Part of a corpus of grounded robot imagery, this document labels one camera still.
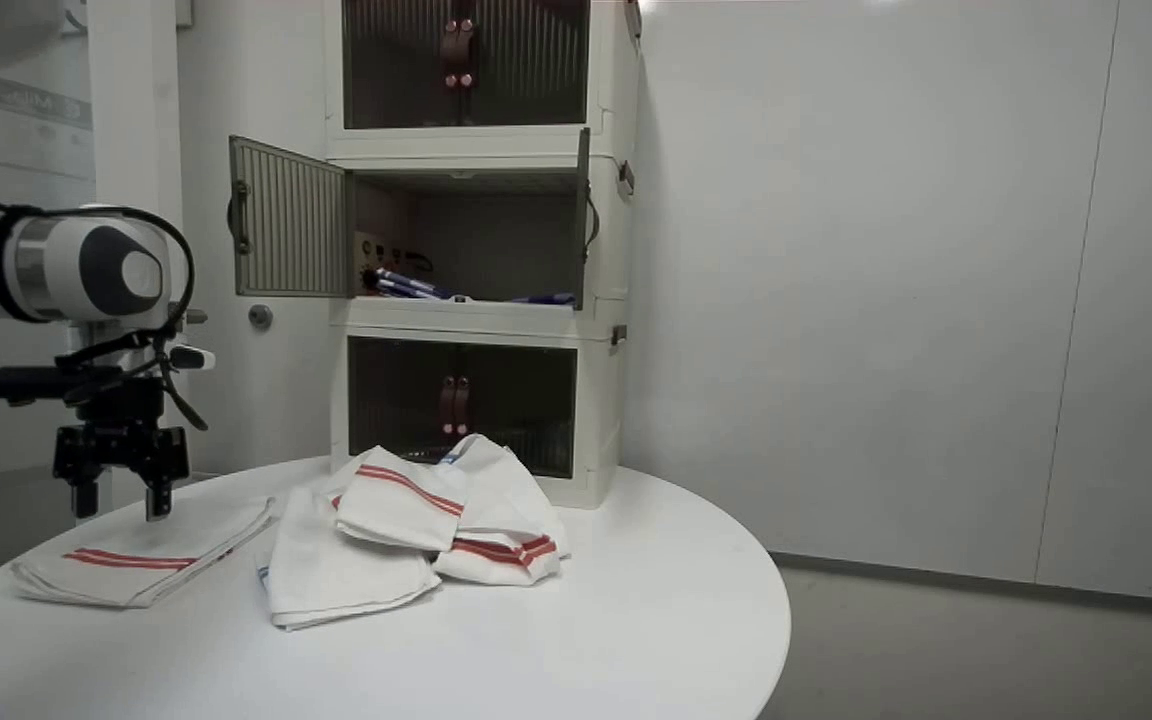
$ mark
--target white wall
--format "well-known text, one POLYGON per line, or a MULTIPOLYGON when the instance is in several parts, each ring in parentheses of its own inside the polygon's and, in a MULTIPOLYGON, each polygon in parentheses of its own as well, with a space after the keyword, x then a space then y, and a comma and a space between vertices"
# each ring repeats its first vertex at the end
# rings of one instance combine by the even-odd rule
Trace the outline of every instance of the white wall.
POLYGON ((1117 0, 658 0, 629 462, 777 552, 1028 581, 1117 0))
POLYGON ((1152 0, 1122 0, 1044 581, 1152 596, 1152 0))
POLYGON ((210 433, 198 469, 249 469, 327 451, 331 332, 327 306, 258 302, 277 312, 252 332, 234 302, 228 204, 228 136, 313 143, 318 130, 318 5, 204 0, 180 36, 182 232, 198 251, 198 344, 220 367, 194 379, 210 433))

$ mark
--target red stripe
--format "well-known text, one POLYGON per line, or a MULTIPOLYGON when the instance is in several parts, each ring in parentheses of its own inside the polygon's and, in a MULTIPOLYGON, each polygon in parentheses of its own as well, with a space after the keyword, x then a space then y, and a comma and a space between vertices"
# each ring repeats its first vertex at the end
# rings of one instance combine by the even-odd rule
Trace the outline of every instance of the red stripe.
POLYGON ((468 552, 490 563, 513 563, 513 569, 526 569, 530 559, 554 552, 554 544, 546 537, 526 541, 522 549, 499 549, 499 544, 474 544, 474 541, 453 541, 453 552, 468 552))
POLYGON ((421 488, 413 476, 403 471, 392 471, 392 469, 379 469, 379 463, 358 463, 358 476, 366 480, 383 480, 383 483, 400 483, 409 493, 415 493, 421 500, 429 500, 430 509, 449 514, 449 515, 461 515, 464 506, 449 500, 449 496, 430 496, 429 488, 421 488))
POLYGON ((172 569, 172 574, 182 574, 186 563, 194 563, 192 556, 118 556, 105 549, 71 549, 65 552, 65 559, 99 563, 99 569, 172 569))

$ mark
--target gray floor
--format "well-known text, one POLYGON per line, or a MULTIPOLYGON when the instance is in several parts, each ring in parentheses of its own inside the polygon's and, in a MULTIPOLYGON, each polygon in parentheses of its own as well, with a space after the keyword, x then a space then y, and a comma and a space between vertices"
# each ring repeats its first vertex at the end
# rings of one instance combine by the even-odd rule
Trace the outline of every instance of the gray floor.
POLYGON ((1152 611, 785 569, 764 720, 1152 720, 1152 611))

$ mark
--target table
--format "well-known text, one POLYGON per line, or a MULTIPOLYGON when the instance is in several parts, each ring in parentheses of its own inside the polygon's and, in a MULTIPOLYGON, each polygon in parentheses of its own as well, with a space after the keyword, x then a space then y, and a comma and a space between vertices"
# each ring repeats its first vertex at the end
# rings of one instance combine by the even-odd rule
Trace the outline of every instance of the table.
MULTIPOLYGON (((267 463, 204 493, 325 471, 267 463)), ((306 633, 263 617, 271 532, 144 611, 26 605, 0 574, 0 720, 733 720, 767 705, 792 617, 733 515, 638 471, 619 471, 602 509, 558 515, 570 559, 553 584, 449 584, 306 633)))

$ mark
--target white towel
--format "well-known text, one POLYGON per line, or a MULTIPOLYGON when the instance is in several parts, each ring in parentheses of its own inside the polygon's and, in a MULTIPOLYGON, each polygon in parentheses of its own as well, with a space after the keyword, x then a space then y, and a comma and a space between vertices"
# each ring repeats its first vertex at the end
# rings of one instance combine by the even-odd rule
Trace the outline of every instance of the white towel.
POLYGON ((464 514, 436 574, 468 584, 541 584, 558 574, 566 549, 536 476, 487 436, 464 436, 449 462, 464 471, 464 514))
POLYGON ((267 617, 278 629, 389 611, 441 587, 424 556, 346 541, 331 515, 327 493, 296 488, 289 496, 263 577, 267 617))
POLYGON ((453 549, 464 514, 455 469, 409 463, 383 450, 366 450, 331 483, 340 483, 337 527, 342 537, 415 552, 453 549))
POLYGON ((144 520, 141 506, 94 515, 71 537, 26 552, 11 574, 26 599, 147 607, 252 541, 271 515, 271 496, 233 500, 182 488, 165 520, 144 520))

